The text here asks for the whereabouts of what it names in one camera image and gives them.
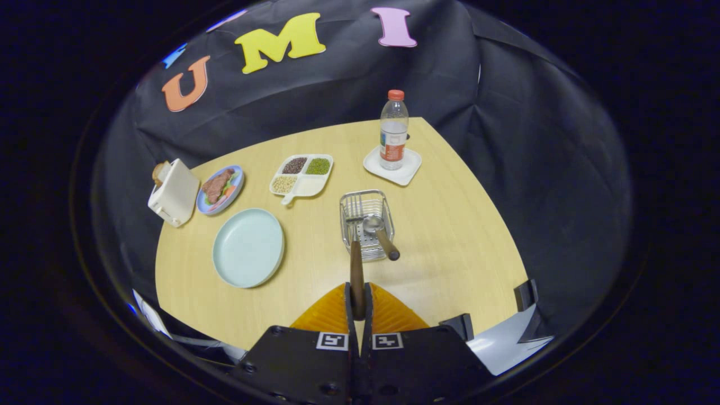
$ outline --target steak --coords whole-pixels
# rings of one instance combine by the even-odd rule
[[[202,191],[207,195],[210,204],[217,202],[217,199],[222,195],[222,189],[225,188],[225,184],[234,173],[234,169],[226,169],[223,173],[218,174],[202,185]]]

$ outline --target light blue plate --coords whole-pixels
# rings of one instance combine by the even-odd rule
[[[251,288],[275,274],[284,250],[277,218],[263,209],[249,208],[230,217],[217,232],[212,263],[227,284]]]
[[[197,210],[201,213],[204,213],[205,215],[215,215],[224,211],[224,209],[226,209],[234,201],[238,194],[240,194],[240,190],[243,188],[243,184],[245,183],[245,173],[243,173],[243,169],[238,165],[223,167],[222,169],[215,172],[215,174],[210,176],[210,179],[224,172],[225,169],[235,170],[237,176],[235,176],[232,182],[230,182],[231,185],[235,186],[235,189],[230,194],[230,196],[226,197],[225,199],[223,199],[221,196],[222,201],[218,201],[219,203],[208,205],[205,203],[205,192],[202,191],[201,186],[200,191],[198,191],[197,197],[195,198],[195,205],[197,206]]]

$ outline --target pink letter i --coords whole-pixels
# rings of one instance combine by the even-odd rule
[[[408,25],[405,23],[405,17],[409,16],[410,12],[391,7],[374,7],[370,11],[380,16],[382,38],[377,41],[380,45],[404,46],[406,48],[418,45],[418,41],[410,37]]]

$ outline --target foam letter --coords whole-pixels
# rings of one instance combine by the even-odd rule
[[[163,93],[165,93],[165,103],[168,105],[168,110],[172,112],[185,110],[189,105],[202,97],[205,89],[207,89],[207,69],[205,68],[205,62],[209,59],[209,56],[200,58],[187,69],[192,72],[192,78],[195,80],[195,88],[186,96],[180,93],[180,78],[183,74],[178,74],[165,83]]]
[[[418,41],[410,37],[408,32],[408,24],[405,18],[410,12],[403,9],[393,9],[391,7],[374,7],[371,12],[380,16],[380,24],[382,24],[382,38],[380,45],[383,46],[402,46],[412,48],[418,45]]]
[[[285,23],[280,35],[273,35],[266,30],[254,30],[235,40],[243,46],[245,67],[243,73],[249,74],[268,66],[268,61],[260,57],[260,52],[273,61],[280,62],[285,56],[288,44],[292,44],[288,56],[301,58],[316,55],[325,51],[325,46],[318,40],[315,31],[315,20],[320,13],[307,13],[295,16]]]

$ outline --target white toaster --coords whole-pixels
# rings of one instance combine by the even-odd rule
[[[148,207],[177,228],[192,217],[200,180],[180,159],[175,159],[170,165],[163,185],[153,187]]]

